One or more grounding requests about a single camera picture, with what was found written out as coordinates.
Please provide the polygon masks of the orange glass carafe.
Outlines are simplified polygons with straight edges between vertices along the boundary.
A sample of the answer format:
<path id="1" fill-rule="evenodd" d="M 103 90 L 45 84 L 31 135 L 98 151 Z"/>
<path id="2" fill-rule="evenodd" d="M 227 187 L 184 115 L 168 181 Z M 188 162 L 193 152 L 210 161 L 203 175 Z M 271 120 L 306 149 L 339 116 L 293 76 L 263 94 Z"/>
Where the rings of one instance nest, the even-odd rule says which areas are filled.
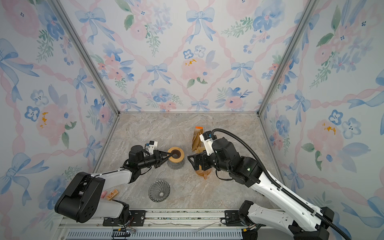
<path id="1" fill-rule="evenodd" d="M 207 179 L 208 179 L 208 176 L 211 174 L 211 172 L 212 172 L 211 169 L 209 169 L 209 170 L 205 170 L 205 171 L 203 171 L 203 170 L 197 170 L 197 171 L 196 171 L 196 174 L 197 174 L 198 176 L 200 176 L 200 177 L 203 177 L 204 180 L 207 180 Z"/>

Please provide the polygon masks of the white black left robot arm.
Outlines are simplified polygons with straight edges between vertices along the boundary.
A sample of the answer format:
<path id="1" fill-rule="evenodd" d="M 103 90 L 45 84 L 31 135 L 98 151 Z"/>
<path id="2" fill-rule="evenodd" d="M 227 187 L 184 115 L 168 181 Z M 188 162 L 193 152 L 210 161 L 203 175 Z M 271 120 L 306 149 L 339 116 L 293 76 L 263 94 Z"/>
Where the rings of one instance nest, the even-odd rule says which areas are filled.
<path id="1" fill-rule="evenodd" d="M 54 210 L 77 223 L 107 218 L 125 226 L 132 219 L 129 205 L 102 198 L 102 193 L 116 186 L 135 182 L 142 175 L 142 169 L 158 168 L 171 156 L 172 153 L 149 151 L 140 145 L 133 146 L 129 158 L 117 170 L 99 174 L 76 174 L 56 202 Z"/>

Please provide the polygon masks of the clear grey glass carafe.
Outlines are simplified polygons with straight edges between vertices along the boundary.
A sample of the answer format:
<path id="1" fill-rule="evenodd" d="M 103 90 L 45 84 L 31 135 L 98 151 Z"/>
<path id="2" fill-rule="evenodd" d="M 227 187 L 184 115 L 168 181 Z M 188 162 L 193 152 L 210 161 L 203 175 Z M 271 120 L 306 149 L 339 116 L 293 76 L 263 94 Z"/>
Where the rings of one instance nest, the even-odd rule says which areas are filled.
<path id="1" fill-rule="evenodd" d="M 168 161 L 167 164 L 168 164 L 168 166 L 169 166 L 171 169 L 173 169 L 173 170 L 178 170 L 178 169 L 181 169 L 181 168 L 184 166 L 185 162 L 184 162 L 184 161 L 181 161 L 181 162 L 178 162 L 178 163 L 174 163 L 174 162 L 172 162 L 172 161 Z"/>

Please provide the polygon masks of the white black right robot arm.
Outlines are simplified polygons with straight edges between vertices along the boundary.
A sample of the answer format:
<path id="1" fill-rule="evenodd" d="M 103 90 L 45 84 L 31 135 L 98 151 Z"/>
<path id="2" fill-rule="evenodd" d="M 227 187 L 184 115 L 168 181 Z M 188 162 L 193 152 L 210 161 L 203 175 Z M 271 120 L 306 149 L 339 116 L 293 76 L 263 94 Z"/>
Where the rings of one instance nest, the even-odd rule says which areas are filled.
<path id="1" fill-rule="evenodd" d="M 264 172 L 257 160 L 241 156 L 235 146 L 225 138 L 207 139 L 204 145 L 206 150 L 188 156 L 195 170 L 214 168 L 225 171 L 235 182 L 262 194 L 281 208 L 276 211 L 244 201 L 238 211 L 243 225 L 265 225 L 284 232 L 295 240 L 329 238 L 327 221 L 332 221 L 334 217 L 330 208 L 313 205 L 286 189 L 269 171 Z"/>

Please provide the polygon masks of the wooden ring holder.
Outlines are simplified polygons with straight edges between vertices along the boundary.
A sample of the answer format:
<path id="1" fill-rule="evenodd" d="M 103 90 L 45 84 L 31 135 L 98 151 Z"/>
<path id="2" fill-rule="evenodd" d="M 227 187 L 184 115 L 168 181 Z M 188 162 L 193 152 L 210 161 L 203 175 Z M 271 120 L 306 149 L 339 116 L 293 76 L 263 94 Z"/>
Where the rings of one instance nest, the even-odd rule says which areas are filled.
<path id="1" fill-rule="evenodd" d="M 179 147 L 172 147 L 168 149 L 168 153 L 170 154 L 169 161 L 173 164 L 180 164 L 185 158 L 184 151 Z"/>

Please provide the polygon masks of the grey glass dripper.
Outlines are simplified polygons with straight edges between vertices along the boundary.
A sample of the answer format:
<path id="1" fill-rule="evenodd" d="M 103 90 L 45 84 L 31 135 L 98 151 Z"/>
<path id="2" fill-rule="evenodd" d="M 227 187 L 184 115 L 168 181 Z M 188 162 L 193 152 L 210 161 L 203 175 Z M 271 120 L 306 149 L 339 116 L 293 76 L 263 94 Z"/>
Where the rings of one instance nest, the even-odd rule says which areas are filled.
<path id="1" fill-rule="evenodd" d="M 171 187 L 168 182 L 159 180 L 151 184 L 149 188 L 149 198 L 155 203 L 163 202 L 168 198 Z"/>

